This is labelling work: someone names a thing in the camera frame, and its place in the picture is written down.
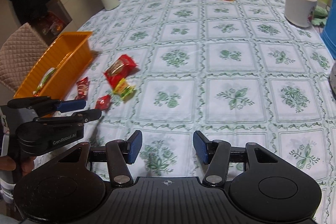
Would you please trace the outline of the left hand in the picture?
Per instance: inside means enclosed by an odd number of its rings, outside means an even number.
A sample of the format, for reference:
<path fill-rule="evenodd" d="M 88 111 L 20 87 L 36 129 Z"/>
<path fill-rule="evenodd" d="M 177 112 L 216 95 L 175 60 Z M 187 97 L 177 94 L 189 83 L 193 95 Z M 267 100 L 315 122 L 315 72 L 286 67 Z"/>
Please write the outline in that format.
<path fill-rule="evenodd" d="M 29 159 L 21 163 L 22 175 L 25 176 L 30 173 L 34 168 L 34 160 L 36 157 L 30 157 Z M 16 163 L 8 156 L 0 157 L 0 170 L 12 171 L 16 169 Z"/>

